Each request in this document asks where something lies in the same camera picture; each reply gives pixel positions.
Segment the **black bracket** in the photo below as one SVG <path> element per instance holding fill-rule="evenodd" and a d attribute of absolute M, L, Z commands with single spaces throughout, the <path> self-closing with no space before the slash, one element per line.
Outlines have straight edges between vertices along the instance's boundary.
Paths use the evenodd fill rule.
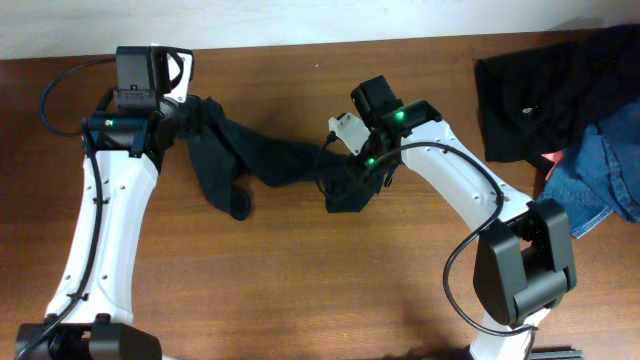
<path fill-rule="evenodd" d="M 577 282 L 567 214 L 554 200 L 527 205 L 523 216 L 495 221 L 480 233 L 473 274 L 485 310 L 514 328 L 557 306 Z M 520 238 L 531 246 L 520 251 Z"/>
<path fill-rule="evenodd" d="M 93 149 L 128 150 L 131 157 L 145 154 L 161 170 L 164 151 L 173 145 L 185 125 L 180 105 L 164 98 L 182 78 L 184 65 L 178 52 L 192 54 L 190 50 L 171 47 L 118 47 L 118 86 L 105 94 L 86 124 Z M 180 68 L 173 80 L 169 79 L 169 57 Z M 108 112 L 112 99 L 116 111 Z"/>
<path fill-rule="evenodd" d="M 20 325 L 16 353 L 46 327 L 46 323 Z M 110 323 L 109 315 L 99 314 L 93 324 L 58 325 L 47 339 L 22 359 L 161 360 L 162 349 L 156 337 L 129 325 Z"/>
<path fill-rule="evenodd" d="M 388 151 L 398 148 L 401 139 L 411 130 L 429 121 L 441 121 L 442 115 L 425 100 L 404 105 L 396 98 L 384 76 L 380 75 L 361 83 L 351 92 L 360 117 L 371 135 L 364 144 L 358 158 L 362 161 L 377 159 Z M 393 172 L 402 164 L 400 153 L 390 157 L 379 166 L 389 172 L 385 185 L 390 185 Z"/>

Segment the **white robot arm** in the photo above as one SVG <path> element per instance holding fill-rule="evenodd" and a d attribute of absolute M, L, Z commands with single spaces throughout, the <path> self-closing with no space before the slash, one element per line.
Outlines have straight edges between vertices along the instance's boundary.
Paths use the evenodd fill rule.
<path fill-rule="evenodd" d="M 83 126 L 82 205 L 67 265 L 45 322 L 20 327 L 20 359 L 163 357 L 158 339 L 130 326 L 131 283 L 140 227 L 164 151 L 187 127 L 180 103 L 187 98 L 193 54 L 119 47 L 114 60 L 118 87 L 107 92 L 108 100 Z M 42 113 L 53 85 L 45 91 Z M 111 98 L 115 113 L 106 111 Z"/>
<path fill-rule="evenodd" d="M 566 214 L 557 204 L 536 204 L 509 186 L 462 145 L 431 105 L 418 101 L 403 106 L 384 77 L 362 83 L 351 97 L 365 120 L 343 114 L 329 120 L 329 130 L 361 158 L 360 163 L 386 168 L 388 176 L 393 176 L 398 165 L 406 165 L 427 180 L 472 231 L 480 230 L 496 213 L 498 197 L 502 197 L 496 225 L 480 232 L 474 286 L 487 313 L 482 325 L 465 318 L 481 330 L 467 356 L 475 360 L 524 359 L 534 334 L 519 330 L 537 327 L 576 284 Z M 395 158 L 390 156 L 394 152 L 398 153 Z M 521 253 L 519 238 L 533 240 L 533 245 Z M 553 249 L 545 252 L 545 247 Z M 455 260 L 452 257 L 448 269 Z M 545 258 L 558 261 L 550 264 Z M 444 285 L 450 296 L 448 269 Z M 449 300 L 457 306 L 452 296 Z"/>

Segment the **wood grain surface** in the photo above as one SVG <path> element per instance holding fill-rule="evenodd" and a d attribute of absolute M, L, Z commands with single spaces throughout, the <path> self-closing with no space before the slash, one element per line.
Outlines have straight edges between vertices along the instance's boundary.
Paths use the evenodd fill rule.
<path fill-rule="evenodd" d="M 197 51 L 191 93 L 265 135 L 322 143 L 327 119 L 354 111 L 350 91 L 384 74 L 397 96 L 433 104 L 482 157 L 474 59 L 585 33 L 513 34 L 317 46 Z M 37 108 L 60 71 L 89 58 L 0 63 L 0 357 L 19 324 L 40 321 L 62 275 L 79 211 L 79 139 L 52 136 Z M 60 84 L 51 121 L 75 129 L 115 84 L 113 65 Z M 343 151 L 340 144 L 332 148 Z M 526 163 L 490 164 L 528 194 Z M 269 188 L 239 180 L 252 215 L 209 205 L 185 143 L 165 158 L 147 207 L 134 270 L 134 325 L 182 359 L 371 359 L 469 344 L 474 331 L 451 309 L 441 275 L 468 234 L 454 210 L 402 169 L 359 214 L 327 214 L 311 183 Z M 589 359 L 640 353 L 640 227 L 612 215 L 574 242 L 578 287 L 542 323 L 539 346 L 572 345 Z M 480 319 L 471 282 L 475 247 L 454 267 L 461 306 Z"/>

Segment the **denim fabric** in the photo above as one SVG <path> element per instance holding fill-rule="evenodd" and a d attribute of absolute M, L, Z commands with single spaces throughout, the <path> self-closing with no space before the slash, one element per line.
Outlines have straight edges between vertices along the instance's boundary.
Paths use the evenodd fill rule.
<path fill-rule="evenodd" d="M 640 99 L 597 125 L 564 151 L 539 200 L 555 199 L 580 238 L 612 212 L 640 221 Z"/>

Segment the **black cloth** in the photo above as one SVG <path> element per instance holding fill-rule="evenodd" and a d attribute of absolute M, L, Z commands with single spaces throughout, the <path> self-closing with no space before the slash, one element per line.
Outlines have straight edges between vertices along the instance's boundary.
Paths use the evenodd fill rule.
<path fill-rule="evenodd" d="M 640 96 L 640 25 L 480 60 L 475 75 L 487 161 L 539 163 Z"/>
<path fill-rule="evenodd" d="M 234 184 L 240 176 L 256 175 L 268 186 L 280 187 L 300 181 L 315 181 L 314 160 L 320 148 L 312 144 L 271 139 L 237 124 L 224 115 L 211 98 L 189 96 L 182 104 L 193 169 L 205 198 L 236 220 L 251 212 L 249 194 Z M 359 212 L 382 187 L 383 174 L 376 173 L 364 184 L 355 185 L 353 158 L 326 151 L 318 166 L 319 178 L 334 198 L 357 189 L 343 200 L 325 199 L 327 211 Z"/>

